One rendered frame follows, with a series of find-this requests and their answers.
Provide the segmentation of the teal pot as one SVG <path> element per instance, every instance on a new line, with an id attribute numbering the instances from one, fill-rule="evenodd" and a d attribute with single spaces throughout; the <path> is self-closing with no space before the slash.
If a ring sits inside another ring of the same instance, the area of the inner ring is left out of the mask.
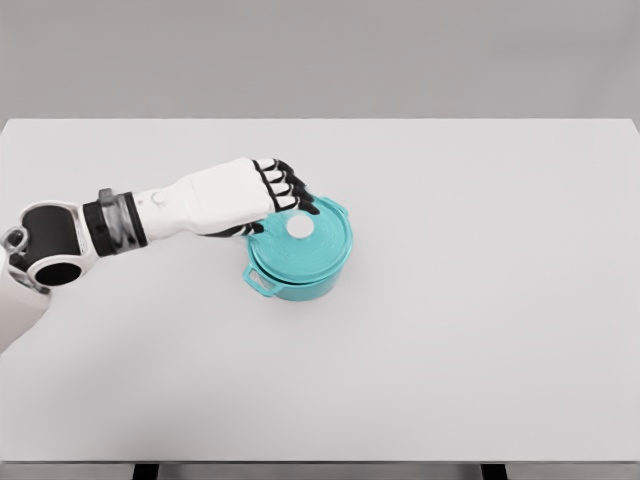
<path id="1" fill-rule="evenodd" d="M 312 223 L 298 217 L 290 221 L 288 230 L 294 236 L 303 238 L 311 233 Z M 265 297 L 279 297 L 288 301 L 302 302 L 319 298 L 328 293 L 337 283 L 342 268 L 333 275 L 316 282 L 291 284 L 270 277 L 249 258 L 248 254 L 248 265 L 243 272 L 243 278 L 250 287 Z"/>

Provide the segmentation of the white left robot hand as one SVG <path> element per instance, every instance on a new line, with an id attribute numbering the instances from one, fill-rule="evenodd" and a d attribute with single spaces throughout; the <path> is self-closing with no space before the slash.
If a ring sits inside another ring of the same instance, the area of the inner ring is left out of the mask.
<path id="1" fill-rule="evenodd" d="M 286 162 L 240 158 L 189 175 L 187 226 L 197 235 L 230 238 L 264 232 L 269 215 L 299 210 L 317 215 L 315 197 Z"/>

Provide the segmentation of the teal pot lid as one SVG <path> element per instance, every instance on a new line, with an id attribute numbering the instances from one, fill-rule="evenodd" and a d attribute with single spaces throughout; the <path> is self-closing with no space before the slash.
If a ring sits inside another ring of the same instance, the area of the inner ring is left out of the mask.
<path id="1" fill-rule="evenodd" d="M 249 258 L 270 277 L 291 284 L 312 283 L 339 271 L 353 247 L 349 213 L 328 197 L 316 197 L 319 210 L 272 213 L 261 221 L 264 231 L 247 238 Z M 312 223 L 309 235 L 298 238 L 288 230 L 292 219 Z"/>

